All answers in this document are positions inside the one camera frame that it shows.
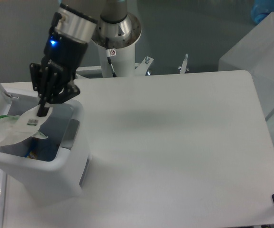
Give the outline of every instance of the white table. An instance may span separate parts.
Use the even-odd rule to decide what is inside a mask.
[[[247,72],[75,82],[93,155],[83,195],[51,204],[9,178],[4,228],[274,223],[274,149]]]

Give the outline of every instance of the gray wall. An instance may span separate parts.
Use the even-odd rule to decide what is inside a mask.
[[[253,0],[128,0],[141,21],[136,61],[154,58],[154,74],[177,73],[185,53],[191,72],[216,71],[219,58],[253,27]],[[0,81],[30,81],[40,62],[57,0],[0,1]],[[93,44],[82,66],[97,66]]]

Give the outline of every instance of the blue led light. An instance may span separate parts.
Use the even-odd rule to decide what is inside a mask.
[[[57,42],[54,41],[54,40],[51,40],[50,43],[51,43],[51,45],[52,45],[53,47],[57,44]]]

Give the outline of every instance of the white bin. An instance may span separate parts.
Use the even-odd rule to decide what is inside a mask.
[[[9,89],[0,84],[0,115],[21,115],[38,105],[37,93]],[[25,158],[28,141],[0,147],[0,168],[22,182],[32,192],[43,195],[77,196],[88,166],[89,150],[84,139],[84,110],[80,102],[70,100],[55,105],[40,131],[58,147],[52,161]]]

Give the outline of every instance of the blue bottle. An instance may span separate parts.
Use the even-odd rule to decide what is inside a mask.
[[[251,17],[258,24],[271,12],[274,12],[274,0],[255,0]]]

